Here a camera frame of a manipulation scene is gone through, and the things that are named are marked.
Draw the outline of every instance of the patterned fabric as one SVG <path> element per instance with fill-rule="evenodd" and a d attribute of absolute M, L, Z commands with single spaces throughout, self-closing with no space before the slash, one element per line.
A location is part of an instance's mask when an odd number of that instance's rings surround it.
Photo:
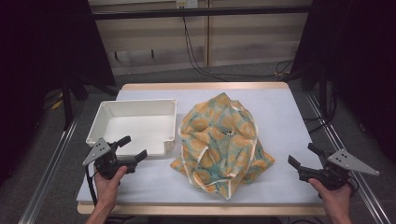
<path fill-rule="evenodd" d="M 182 149 L 171 167 L 196 188 L 226 199 L 275 162 L 262 148 L 251 114 L 225 93 L 196 105 L 182 120 L 179 135 Z"/>

